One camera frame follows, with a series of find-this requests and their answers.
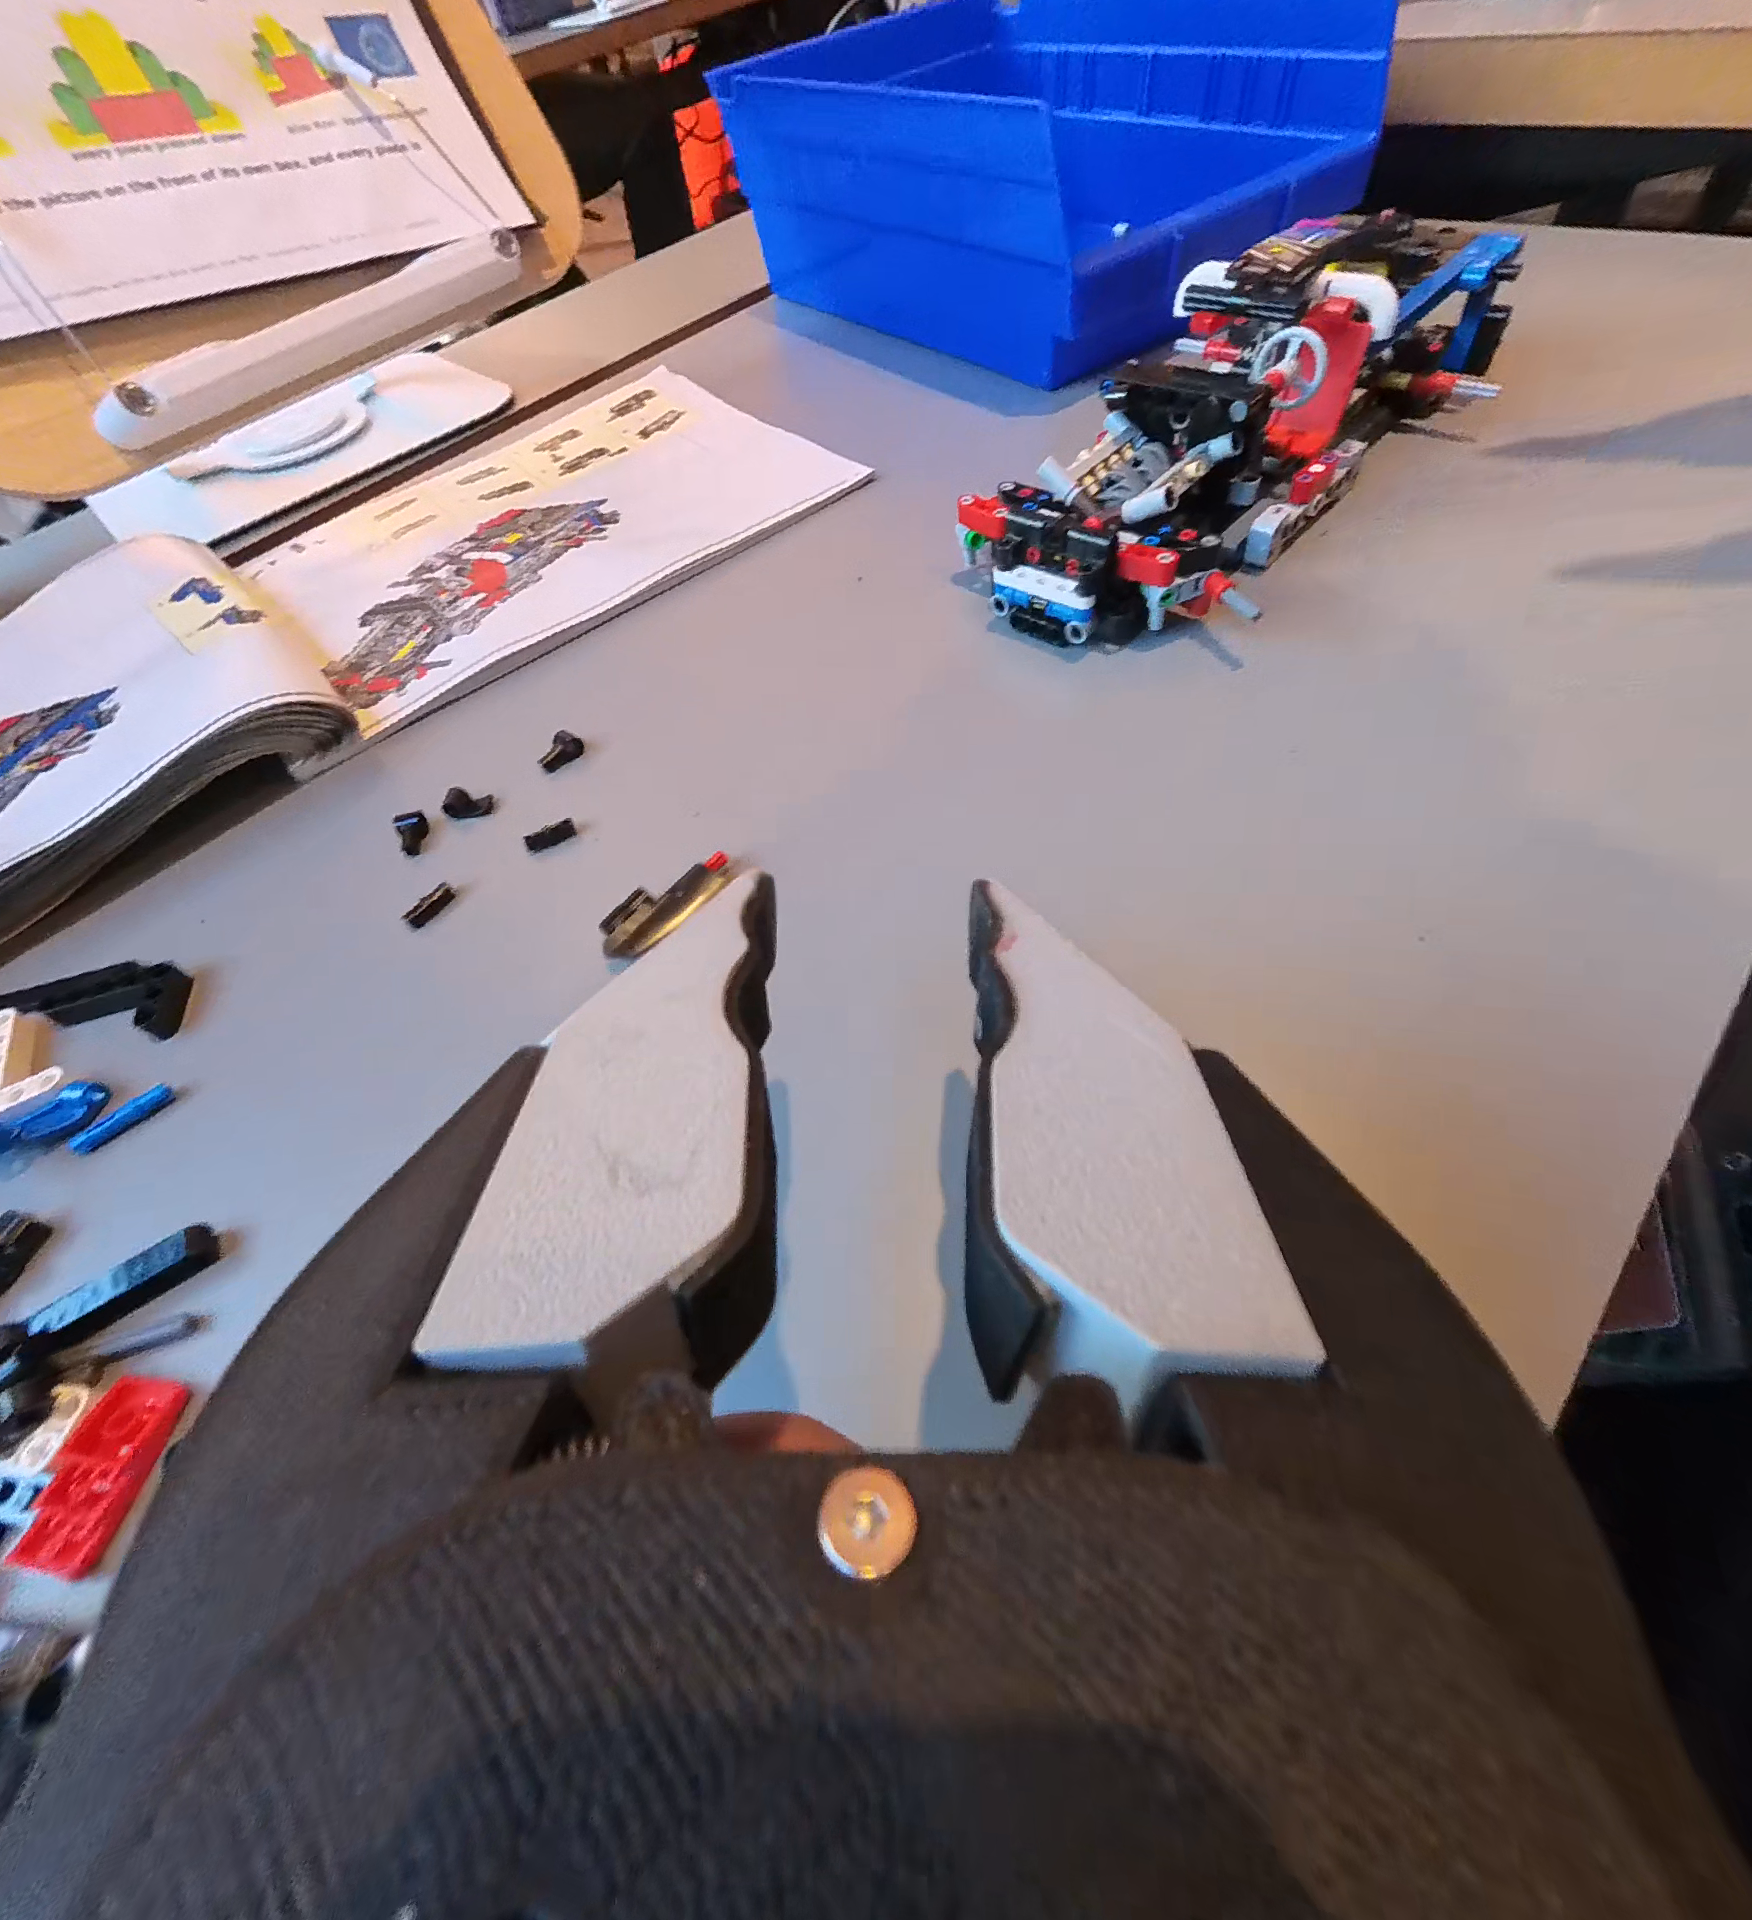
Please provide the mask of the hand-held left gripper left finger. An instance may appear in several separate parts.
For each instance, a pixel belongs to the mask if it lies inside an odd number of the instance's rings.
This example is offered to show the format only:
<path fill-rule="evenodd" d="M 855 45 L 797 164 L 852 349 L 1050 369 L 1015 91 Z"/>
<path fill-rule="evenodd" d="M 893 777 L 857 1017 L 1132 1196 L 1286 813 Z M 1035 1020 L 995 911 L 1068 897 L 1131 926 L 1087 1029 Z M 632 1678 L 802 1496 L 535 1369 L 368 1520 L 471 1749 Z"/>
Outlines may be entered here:
<path fill-rule="evenodd" d="M 734 874 L 544 1040 L 416 1334 L 448 1373 L 714 1392 L 775 1293 L 773 882 Z"/>

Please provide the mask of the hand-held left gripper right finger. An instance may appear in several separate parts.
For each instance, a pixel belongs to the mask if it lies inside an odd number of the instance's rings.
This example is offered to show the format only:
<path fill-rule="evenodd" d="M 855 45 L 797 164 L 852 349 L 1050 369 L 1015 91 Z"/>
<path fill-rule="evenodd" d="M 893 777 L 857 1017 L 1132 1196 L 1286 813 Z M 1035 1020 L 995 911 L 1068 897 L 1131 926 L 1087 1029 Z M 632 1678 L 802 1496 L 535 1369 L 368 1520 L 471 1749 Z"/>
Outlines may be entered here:
<path fill-rule="evenodd" d="M 964 1319 L 985 1392 L 1312 1380 L 1326 1353 L 1190 1042 L 997 882 L 968 899 Z"/>

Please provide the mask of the black brick with red pin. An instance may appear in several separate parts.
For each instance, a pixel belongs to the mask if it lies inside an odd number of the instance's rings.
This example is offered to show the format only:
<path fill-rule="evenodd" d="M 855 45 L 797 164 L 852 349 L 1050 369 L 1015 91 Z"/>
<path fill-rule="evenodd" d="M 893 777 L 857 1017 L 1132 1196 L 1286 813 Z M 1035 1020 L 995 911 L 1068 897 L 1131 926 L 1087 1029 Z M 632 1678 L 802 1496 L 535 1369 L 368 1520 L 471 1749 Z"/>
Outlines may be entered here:
<path fill-rule="evenodd" d="M 627 893 L 601 920 L 601 953 L 613 964 L 629 963 L 671 937 L 734 879 L 725 852 L 714 852 L 678 875 L 660 896 L 644 887 Z"/>

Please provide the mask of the toy brick car chassis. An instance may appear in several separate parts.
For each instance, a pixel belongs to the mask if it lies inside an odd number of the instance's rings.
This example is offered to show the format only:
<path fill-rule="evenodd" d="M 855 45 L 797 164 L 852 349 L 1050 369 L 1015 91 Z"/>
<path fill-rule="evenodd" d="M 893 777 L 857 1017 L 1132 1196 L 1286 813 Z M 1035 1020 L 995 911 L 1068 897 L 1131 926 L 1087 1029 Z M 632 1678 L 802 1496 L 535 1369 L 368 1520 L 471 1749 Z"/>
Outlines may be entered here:
<path fill-rule="evenodd" d="M 1167 349 L 1100 384 L 1096 435 L 1032 482 L 957 503 L 994 618 L 1058 649 L 1177 618 L 1260 615 L 1260 578 L 1357 482 L 1371 451 L 1493 399 L 1518 232 L 1389 211 L 1302 220 L 1190 269 Z"/>

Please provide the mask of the grey desk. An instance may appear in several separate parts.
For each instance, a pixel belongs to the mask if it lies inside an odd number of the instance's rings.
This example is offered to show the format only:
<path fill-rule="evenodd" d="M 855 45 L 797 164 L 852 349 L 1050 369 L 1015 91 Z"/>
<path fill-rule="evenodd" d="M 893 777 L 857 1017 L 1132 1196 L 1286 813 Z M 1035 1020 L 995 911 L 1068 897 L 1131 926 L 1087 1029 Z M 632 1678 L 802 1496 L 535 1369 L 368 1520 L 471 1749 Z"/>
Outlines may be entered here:
<path fill-rule="evenodd" d="M 23 959 L 208 964 L 183 1112 L 73 1178 L 78 1274 L 208 1224 L 221 1325 L 266 1310 L 0 1917 L 1752 1917 L 1544 1424 L 1752 969 L 1752 612 L 1581 607 L 1598 471 L 1422 427 L 1242 668 L 1190 622 L 1068 662 L 949 533 L 948 464 L 1032 421 L 797 332 L 681 372 L 878 482 Z M 601 920 L 714 852 L 775 899 L 763 1332 L 710 1394 L 422 1366 L 544 1040 L 629 964 Z M 990 1398 L 977 879 L 1190 1042 L 1317 1378 Z"/>

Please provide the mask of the pile of loose toy bricks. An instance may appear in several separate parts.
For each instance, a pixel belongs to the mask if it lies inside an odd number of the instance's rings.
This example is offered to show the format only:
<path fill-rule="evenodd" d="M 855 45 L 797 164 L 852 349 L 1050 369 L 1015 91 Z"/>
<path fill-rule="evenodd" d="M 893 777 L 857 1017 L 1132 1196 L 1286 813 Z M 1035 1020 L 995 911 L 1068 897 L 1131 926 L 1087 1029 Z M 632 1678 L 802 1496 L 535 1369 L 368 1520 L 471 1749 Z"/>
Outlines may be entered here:
<path fill-rule="evenodd" d="M 73 975 L 0 999 L 0 1173 L 68 1149 L 85 1158 L 174 1103 L 155 1085 L 125 1099 L 75 1081 L 52 1062 L 60 1027 L 128 1014 L 172 1038 L 191 981 L 172 969 Z M 49 1248 L 54 1226 L 0 1213 L 0 1310 Z M 223 1257 L 213 1226 L 188 1224 L 100 1274 L 23 1311 L 0 1316 L 0 1563 L 57 1581 L 90 1577 L 112 1550 L 174 1441 L 191 1389 L 131 1372 L 128 1362 L 201 1328 L 197 1316 L 114 1334 L 166 1303 Z M 0 1811 L 78 1664 L 57 1627 L 0 1622 Z"/>

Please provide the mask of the open instruction booklet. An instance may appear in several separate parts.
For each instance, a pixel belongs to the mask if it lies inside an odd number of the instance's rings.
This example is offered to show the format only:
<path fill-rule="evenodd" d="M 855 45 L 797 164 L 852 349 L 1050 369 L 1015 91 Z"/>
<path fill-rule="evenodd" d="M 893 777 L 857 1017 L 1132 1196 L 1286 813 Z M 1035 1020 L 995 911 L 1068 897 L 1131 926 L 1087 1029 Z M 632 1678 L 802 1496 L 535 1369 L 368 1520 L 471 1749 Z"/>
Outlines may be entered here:
<path fill-rule="evenodd" d="M 232 773 L 313 778 L 869 480 L 658 367 L 244 569 L 83 558 L 0 618 L 0 948 Z"/>

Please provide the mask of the white document stand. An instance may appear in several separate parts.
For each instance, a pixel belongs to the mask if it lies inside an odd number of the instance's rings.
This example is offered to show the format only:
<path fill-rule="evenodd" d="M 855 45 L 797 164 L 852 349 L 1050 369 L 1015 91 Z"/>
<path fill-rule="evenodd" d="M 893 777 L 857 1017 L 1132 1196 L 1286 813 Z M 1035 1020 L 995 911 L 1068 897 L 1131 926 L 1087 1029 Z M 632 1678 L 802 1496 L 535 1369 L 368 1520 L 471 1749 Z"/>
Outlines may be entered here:
<path fill-rule="evenodd" d="M 44 321 L 0 345 L 0 494 L 107 490 L 543 288 L 554 265 L 544 228 L 505 224 L 445 148 L 435 156 L 479 209 L 471 232 L 384 273 L 218 296 L 193 317 L 181 304 L 80 334 L 0 237 L 0 279 Z"/>

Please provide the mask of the wooden backing board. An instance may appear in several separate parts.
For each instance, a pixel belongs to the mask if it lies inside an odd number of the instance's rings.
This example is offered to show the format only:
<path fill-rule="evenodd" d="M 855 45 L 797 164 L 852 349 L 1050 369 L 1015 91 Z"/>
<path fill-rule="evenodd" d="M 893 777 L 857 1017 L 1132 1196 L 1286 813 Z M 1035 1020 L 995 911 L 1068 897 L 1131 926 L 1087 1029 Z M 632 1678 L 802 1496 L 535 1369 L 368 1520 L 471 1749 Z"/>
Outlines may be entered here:
<path fill-rule="evenodd" d="M 0 4 L 0 493 L 486 322 L 580 226 L 483 4 Z"/>

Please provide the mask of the blue plastic bin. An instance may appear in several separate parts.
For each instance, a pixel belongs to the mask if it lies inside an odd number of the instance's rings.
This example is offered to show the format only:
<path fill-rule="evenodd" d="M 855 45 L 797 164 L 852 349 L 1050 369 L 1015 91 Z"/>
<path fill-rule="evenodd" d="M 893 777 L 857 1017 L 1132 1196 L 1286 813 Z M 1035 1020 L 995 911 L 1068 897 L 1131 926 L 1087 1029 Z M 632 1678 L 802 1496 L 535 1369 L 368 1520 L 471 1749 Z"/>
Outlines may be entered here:
<path fill-rule="evenodd" d="M 1393 2 L 948 2 L 708 75 L 772 291 L 1037 390 L 1365 194 Z"/>

